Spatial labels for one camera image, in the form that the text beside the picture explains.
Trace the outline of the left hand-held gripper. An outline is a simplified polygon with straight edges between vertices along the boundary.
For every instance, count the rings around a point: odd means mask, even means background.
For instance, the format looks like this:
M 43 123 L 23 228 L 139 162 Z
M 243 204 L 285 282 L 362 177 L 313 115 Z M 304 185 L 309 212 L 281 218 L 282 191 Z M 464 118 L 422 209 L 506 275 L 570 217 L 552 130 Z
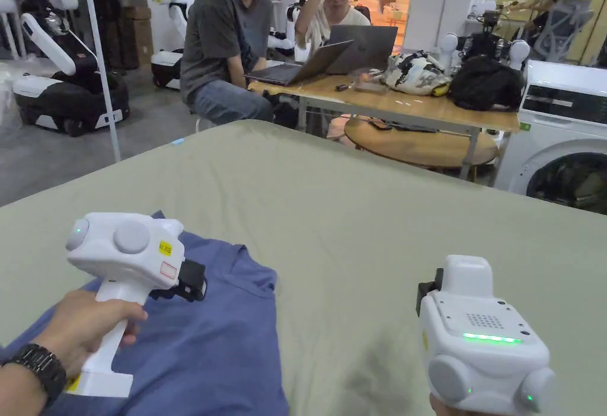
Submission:
M 205 266 L 185 257 L 180 241 L 183 224 L 176 219 L 138 213 L 94 212 L 78 219 L 66 242 L 67 260 L 101 280 L 96 299 L 117 299 L 144 305 L 149 297 L 189 302 L 206 296 Z M 119 322 L 103 337 L 99 349 L 66 387 L 69 394 L 127 397 L 133 376 L 112 370 L 126 332 Z

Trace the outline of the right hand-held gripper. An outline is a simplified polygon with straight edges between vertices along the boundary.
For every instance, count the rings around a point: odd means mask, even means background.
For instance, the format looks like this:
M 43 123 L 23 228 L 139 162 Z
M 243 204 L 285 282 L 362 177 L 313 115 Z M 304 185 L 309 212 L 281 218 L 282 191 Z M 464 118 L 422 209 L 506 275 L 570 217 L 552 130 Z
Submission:
M 485 258 L 449 255 L 417 289 L 430 392 L 445 405 L 496 415 L 547 412 L 555 395 L 550 351 L 523 316 L 494 295 Z

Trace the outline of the person's right hand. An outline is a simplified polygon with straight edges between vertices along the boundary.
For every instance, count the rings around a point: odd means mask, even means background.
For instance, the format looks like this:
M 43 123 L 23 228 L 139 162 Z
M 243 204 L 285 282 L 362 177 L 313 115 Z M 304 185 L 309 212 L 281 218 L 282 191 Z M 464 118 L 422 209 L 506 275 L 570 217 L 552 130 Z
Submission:
M 441 402 L 437 399 L 433 394 L 429 395 L 429 402 L 432 410 L 434 411 L 436 416 L 453 416 L 458 415 L 458 411 L 455 408 L 451 408 L 445 405 L 444 402 Z

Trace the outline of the person's left hand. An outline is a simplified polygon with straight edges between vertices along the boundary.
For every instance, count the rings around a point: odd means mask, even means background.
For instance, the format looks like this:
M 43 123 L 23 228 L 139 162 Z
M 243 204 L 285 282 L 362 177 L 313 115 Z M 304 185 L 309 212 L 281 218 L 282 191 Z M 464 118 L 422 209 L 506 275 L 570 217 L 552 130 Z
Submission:
M 147 318 L 147 312 L 137 303 L 119 299 L 99 302 L 93 292 L 75 290 L 59 301 L 45 330 L 32 343 L 56 356 L 68 379 L 73 379 L 86 359 L 100 348 L 103 337 L 120 322 L 127 322 L 119 337 L 119 346 L 123 347 L 135 343 L 139 322 Z

